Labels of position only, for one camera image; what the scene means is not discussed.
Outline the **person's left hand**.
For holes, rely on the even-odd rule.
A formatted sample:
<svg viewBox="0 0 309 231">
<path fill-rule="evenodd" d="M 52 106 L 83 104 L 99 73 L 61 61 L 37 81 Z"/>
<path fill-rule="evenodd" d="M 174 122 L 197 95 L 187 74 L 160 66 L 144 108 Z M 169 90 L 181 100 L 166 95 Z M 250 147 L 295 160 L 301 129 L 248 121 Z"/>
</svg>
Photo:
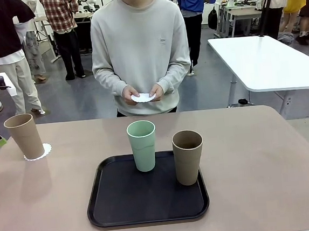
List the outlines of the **person's left hand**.
<svg viewBox="0 0 309 231">
<path fill-rule="evenodd" d="M 153 97 L 152 102 L 160 101 L 163 95 L 164 95 L 164 90 L 159 84 L 155 84 L 149 93 L 149 97 Z"/>
</svg>

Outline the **person's right hand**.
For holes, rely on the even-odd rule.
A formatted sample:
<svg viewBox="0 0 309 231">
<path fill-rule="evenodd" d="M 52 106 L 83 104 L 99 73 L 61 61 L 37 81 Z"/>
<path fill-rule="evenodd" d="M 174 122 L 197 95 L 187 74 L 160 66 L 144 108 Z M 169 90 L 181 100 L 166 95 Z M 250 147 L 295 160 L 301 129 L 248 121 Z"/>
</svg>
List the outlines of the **person's right hand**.
<svg viewBox="0 0 309 231">
<path fill-rule="evenodd" d="M 137 104 L 136 101 L 133 101 L 131 96 L 139 97 L 139 93 L 130 85 L 126 86 L 122 91 L 122 97 L 125 100 L 125 103 L 130 106 L 135 106 Z"/>
</svg>

